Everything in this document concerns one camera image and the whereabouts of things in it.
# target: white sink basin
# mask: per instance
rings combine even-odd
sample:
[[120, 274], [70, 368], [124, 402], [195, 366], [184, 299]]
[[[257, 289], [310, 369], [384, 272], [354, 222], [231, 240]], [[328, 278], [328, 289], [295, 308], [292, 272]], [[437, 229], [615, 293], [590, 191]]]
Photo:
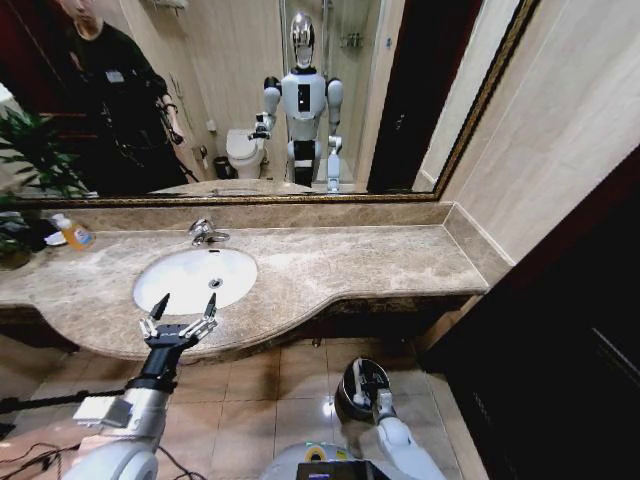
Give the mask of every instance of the white sink basin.
[[236, 250], [189, 250], [162, 258], [136, 281], [133, 299], [151, 311], [171, 294], [165, 315], [203, 313], [211, 294], [216, 306], [226, 307], [244, 297], [256, 283], [258, 268], [249, 255]]

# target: humanoid robot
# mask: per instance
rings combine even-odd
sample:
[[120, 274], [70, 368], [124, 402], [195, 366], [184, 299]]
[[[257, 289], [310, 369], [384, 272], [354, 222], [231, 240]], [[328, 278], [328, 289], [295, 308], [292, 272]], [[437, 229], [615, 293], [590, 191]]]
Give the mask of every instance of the humanoid robot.
[[329, 107], [329, 157], [327, 191], [340, 190], [340, 157], [342, 137], [336, 135], [340, 124], [342, 82], [327, 81], [312, 65], [315, 33], [311, 17], [298, 13], [291, 23], [291, 42], [296, 66], [282, 81], [268, 77], [264, 81], [264, 109], [256, 115], [255, 131], [249, 139], [271, 138], [276, 123], [276, 110], [282, 98], [289, 127], [287, 145], [287, 177], [300, 185], [311, 186], [318, 171], [322, 146], [318, 141], [320, 117]]
[[[64, 480], [157, 478], [155, 453], [164, 433], [169, 397], [176, 387], [180, 355], [217, 326], [215, 293], [202, 317], [190, 325], [157, 324], [168, 301], [169, 294], [140, 320], [151, 352], [142, 371], [127, 383], [124, 396], [87, 397], [74, 415], [81, 424], [102, 426], [99, 440], [108, 443], [88, 453]], [[356, 418], [374, 418], [378, 443], [387, 461], [357, 460], [339, 446], [307, 442], [282, 451], [260, 477], [262, 480], [445, 480], [431, 456], [417, 445], [407, 425], [396, 416], [388, 378], [375, 362], [354, 360], [347, 367], [336, 399], [347, 408], [350, 405]]]

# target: marble countertop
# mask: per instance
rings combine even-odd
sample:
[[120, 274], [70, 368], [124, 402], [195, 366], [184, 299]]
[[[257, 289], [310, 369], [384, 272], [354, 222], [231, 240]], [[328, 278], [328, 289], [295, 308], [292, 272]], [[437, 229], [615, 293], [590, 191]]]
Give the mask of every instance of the marble countertop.
[[187, 183], [177, 187], [157, 190], [153, 193], [172, 193], [181, 195], [228, 196], [228, 195], [289, 195], [295, 193], [313, 193], [315, 190], [304, 185], [278, 182], [266, 179], [229, 179], [208, 180], [206, 182]]
[[[185, 357], [224, 357], [255, 348], [344, 298], [481, 294], [488, 286], [441, 225], [234, 229], [228, 248], [251, 255], [258, 278], [218, 310], [218, 327]], [[48, 248], [2, 272], [2, 305], [33, 305], [83, 348], [142, 360], [148, 347], [133, 301], [136, 278], [155, 260], [192, 249], [185, 232], [99, 232], [92, 247]], [[190, 323], [197, 315], [163, 317]]]

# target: orange soap bottle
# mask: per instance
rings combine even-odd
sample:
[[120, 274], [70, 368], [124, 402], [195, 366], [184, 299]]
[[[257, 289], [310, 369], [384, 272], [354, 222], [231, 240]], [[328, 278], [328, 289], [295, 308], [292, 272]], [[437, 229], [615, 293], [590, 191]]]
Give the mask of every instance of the orange soap bottle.
[[76, 250], [85, 250], [89, 248], [96, 240], [96, 235], [79, 223], [69, 220], [62, 213], [58, 213], [51, 217], [56, 226], [64, 235], [67, 243]]

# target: chrome robot head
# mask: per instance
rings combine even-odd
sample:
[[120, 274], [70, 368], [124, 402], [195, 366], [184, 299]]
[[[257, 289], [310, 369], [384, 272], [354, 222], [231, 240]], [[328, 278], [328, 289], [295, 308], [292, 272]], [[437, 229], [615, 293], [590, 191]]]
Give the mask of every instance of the chrome robot head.
[[296, 56], [298, 68], [306, 69], [311, 66], [313, 59], [313, 45], [315, 43], [315, 33], [311, 17], [306, 13], [296, 13], [291, 22], [291, 43], [293, 43], [293, 53]]

